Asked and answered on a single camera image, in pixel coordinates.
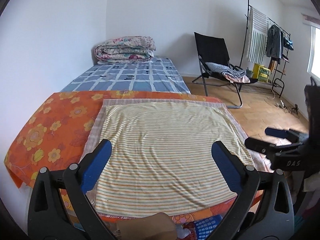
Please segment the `red medicine box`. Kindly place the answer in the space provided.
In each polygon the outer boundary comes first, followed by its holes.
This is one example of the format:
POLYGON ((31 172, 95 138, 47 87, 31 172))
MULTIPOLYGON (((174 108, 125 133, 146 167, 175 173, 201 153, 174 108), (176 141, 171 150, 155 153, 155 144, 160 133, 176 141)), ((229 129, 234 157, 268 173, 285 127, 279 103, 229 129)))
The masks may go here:
POLYGON ((196 221, 183 224, 181 232, 178 233, 178 239, 197 240, 197 226, 198 222, 196 221))

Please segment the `grey checked blanket edge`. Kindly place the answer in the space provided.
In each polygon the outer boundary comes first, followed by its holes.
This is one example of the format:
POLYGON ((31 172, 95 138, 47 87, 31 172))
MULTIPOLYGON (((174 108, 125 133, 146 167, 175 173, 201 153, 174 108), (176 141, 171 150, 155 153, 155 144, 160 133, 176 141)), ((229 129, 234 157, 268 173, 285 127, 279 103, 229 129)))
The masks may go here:
MULTIPOLYGON (((105 120, 105 112, 107 107, 114 106, 114 105, 129 105, 134 103, 147 103, 147 102, 175 102, 175 103, 188 102, 188 103, 198 104, 201 106, 220 109, 227 117, 229 117, 229 119, 234 124, 234 126, 236 126, 236 129, 240 133, 242 140, 244 141, 245 139, 248 138, 248 135, 242 129, 242 127, 236 121, 236 119, 232 116, 230 111, 227 109, 226 105, 221 102, 217 103, 217 102, 208 102, 203 100, 191 101, 191 100, 178 100, 178 99, 109 99, 109 100, 103 100, 103 105, 97 115, 96 120, 94 121, 92 129, 88 136, 88 140, 84 147, 84 152, 80 160, 82 160, 86 154, 91 153, 99 144, 101 130, 105 120)), ((258 171, 265 171, 265 172, 272 171, 271 162, 266 160, 266 157, 262 157, 262 154, 253 152, 252 150, 248 150, 248 151, 252 156, 254 166, 255 168, 257 168, 258 171)), ((87 192, 87 196, 92 204, 95 204, 95 195, 96 195, 96 185, 94 186, 93 190, 87 192)), ((205 209, 195 211, 195 212, 188 212, 181 215, 180 214, 175 215, 175 216, 172 216, 171 218, 177 224, 185 223, 185 222, 193 222, 196 220, 209 218, 209 217, 227 212, 227 210, 231 207, 234 200, 235 198, 232 198, 228 201, 225 201, 218 205, 214 205, 212 207, 207 207, 205 209)), ((125 216, 113 216, 113 215, 108 215, 108 214, 99 213, 99 212, 98 212, 98 215, 102 218, 103 221, 112 222, 112 223, 115 223, 115 221, 118 221, 118 220, 135 218, 135 217, 125 217, 125 216)))

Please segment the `blue plastic laundry basket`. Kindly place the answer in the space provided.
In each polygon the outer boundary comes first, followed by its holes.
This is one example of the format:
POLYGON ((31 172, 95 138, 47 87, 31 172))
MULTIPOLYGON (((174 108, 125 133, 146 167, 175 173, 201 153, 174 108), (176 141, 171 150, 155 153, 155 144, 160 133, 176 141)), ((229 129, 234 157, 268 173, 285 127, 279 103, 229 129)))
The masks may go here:
POLYGON ((217 228, 222 219, 221 215, 216 215, 195 221, 196 238, 200 240, 206 239, 217 228))

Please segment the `black clothes rack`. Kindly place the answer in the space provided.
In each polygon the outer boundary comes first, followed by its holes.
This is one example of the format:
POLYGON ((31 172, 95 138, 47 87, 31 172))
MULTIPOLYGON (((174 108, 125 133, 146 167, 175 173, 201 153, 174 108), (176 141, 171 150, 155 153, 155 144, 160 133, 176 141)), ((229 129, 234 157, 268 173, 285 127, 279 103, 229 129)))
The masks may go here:
POLYGON ((270 86, 279 98, 285 88, 283 76, 293 51, 291 34, 274 20, 247 3, 246 30, 241 61, 253 63, 250 75, 259 83, 270 86))

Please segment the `yellow crate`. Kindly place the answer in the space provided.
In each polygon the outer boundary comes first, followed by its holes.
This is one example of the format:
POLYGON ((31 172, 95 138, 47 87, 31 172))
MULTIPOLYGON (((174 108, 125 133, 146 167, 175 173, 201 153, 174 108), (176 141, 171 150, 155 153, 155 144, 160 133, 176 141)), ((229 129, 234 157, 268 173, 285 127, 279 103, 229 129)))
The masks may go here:
POLYGON ((254 64, 253 67, 253 78, 257 79, 259 82, 268 83, 271 70, 263 65, 254 64))

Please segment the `striped yellow towel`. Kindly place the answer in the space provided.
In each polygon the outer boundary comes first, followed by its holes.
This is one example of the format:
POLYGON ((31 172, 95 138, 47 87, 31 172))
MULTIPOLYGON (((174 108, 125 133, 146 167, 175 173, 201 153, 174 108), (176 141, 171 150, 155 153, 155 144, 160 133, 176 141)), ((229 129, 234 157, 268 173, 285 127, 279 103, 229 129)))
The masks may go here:
POLYGON ((226 111, 193 102, 107 107, 100 137, 112 144, 95 201, 105 215, 175 216, 232 199, 235 194, 212 158, 216 141, 253 165, 226 111))

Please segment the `striped cloth on chair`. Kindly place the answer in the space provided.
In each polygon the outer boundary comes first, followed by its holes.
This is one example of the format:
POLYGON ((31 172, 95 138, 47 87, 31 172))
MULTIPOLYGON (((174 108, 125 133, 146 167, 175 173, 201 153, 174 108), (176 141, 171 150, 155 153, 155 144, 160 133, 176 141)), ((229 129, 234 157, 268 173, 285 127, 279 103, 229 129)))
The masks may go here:
POLYGON ((206 65, 212 73, 219 73, 228 81, 236 83, 250 83, 245 70, 234 70, 228 66, 217 63, 206 62, 206 65))

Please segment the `black folding chair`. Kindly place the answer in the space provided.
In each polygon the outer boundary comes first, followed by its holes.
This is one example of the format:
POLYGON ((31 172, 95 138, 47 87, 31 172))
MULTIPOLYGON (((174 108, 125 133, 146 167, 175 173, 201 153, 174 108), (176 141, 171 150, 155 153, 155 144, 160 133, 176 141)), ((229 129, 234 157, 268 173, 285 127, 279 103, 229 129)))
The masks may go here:
POLYGON ((258 80, 254 79, 253 77, 247 76, 250 79, 250 83, 236 83, 236 82, 228 81, 219 73, 212 73, 208 68, 208 66, 206 65, 206 62, 221 64, 224 66, 228 66, 234 70, 244 70, 244 69, 230 63, 230 57, 229 57, 228 49, 227 49, 224 38, 207 36, 207 35, 199 34, 197 32, 194 33, 194 37, 195 37, 197 57, 199 60, 199 68, 200 68, 201 74, 197 78, 193 79, 192 83, 198 84, 198 80, 201 79, 202 80, 201 84, 204 87, 204 92, 206 96, 209 95, 206 79, 214 78, 214 79, 225 82, 226 85, 233 86, 235 88, 236 94, 238 95, 239 104, 228 106, 227 108, 240 109, 243 106, 243 100, 240 94, 242 86, 257 83, 258 80))

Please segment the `dark jacket on rack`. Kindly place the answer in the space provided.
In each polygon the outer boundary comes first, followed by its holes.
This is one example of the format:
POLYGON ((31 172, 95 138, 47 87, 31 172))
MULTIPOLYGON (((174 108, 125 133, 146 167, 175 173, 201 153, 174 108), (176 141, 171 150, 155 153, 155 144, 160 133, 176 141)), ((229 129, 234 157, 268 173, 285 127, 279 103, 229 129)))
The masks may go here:
POLYGON ((266 56, 281 60, 283 54, 283 32, 273 24, 267 32, 266 56))

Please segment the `blue checked mattress sheet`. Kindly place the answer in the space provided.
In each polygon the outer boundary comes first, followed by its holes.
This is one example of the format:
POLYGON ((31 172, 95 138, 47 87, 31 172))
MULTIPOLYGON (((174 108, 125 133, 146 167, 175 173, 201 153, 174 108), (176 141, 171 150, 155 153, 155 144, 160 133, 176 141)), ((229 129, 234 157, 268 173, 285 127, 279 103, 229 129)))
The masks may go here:
POLYGON ((142 63, 97 64, 62 89, 63 92, 94 90, 190 93, 171 59, 159 57, 142 63))

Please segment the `striped towel on rack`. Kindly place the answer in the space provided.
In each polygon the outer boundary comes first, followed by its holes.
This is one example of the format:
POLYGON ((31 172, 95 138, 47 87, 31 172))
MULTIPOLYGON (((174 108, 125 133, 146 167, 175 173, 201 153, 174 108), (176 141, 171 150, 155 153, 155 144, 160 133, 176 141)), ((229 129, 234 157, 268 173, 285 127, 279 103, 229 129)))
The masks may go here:
POLYGON ((250 7, 248 16, 248 45, 246 57, 249 62, 262 65, 266 53, 268 17, 250 7))

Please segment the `folded floral quilt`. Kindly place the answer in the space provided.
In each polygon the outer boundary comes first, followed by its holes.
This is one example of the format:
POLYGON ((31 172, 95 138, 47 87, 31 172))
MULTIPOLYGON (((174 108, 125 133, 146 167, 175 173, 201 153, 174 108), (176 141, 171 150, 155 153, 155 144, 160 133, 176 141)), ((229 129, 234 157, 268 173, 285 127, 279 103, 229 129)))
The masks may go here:
POLYGON ((149 36, 123 36, 98 45, 94 55, 104 63, 132 63, 150 61, 155 51, 155 42, 149 36))

